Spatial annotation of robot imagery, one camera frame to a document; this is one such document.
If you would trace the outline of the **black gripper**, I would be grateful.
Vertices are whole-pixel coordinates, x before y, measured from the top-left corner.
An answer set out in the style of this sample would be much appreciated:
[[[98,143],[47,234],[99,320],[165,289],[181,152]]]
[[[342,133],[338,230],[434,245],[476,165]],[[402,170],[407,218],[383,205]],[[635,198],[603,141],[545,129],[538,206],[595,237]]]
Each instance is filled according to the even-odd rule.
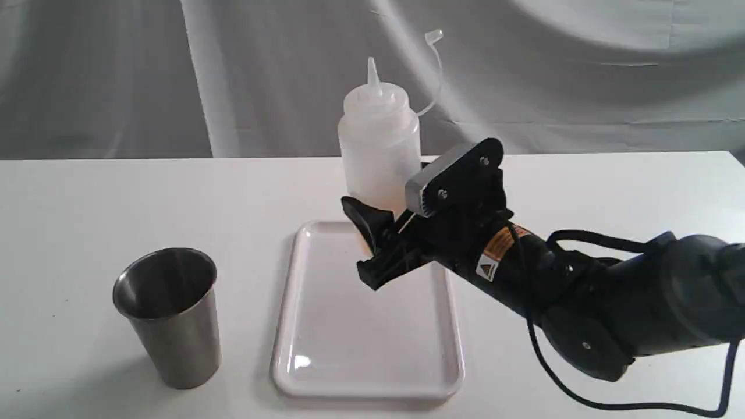
[[[356,269],[362,283],[375,291],[431,262],[477,286],[489,286],[516,246],[504,188],[498,200],[450,208],[430,218],[407,210],[396,222],[393,212],[351,196],[343,196],[341,204],[373,254],[356,262]]]

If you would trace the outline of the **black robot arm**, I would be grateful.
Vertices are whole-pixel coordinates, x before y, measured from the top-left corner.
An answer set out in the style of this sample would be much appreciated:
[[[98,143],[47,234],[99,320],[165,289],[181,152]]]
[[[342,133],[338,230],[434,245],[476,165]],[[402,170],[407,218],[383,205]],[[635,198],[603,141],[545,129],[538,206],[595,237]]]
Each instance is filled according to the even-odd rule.
[[[633,242],[584,230],[548,240],[511,223],[501,174],[444,187],[445,208],[399,218],[344,196],[378,290],[437,262],[533,326],[575,369],[616,381],[641,356],[743,339],[743,244],[663,233]]]

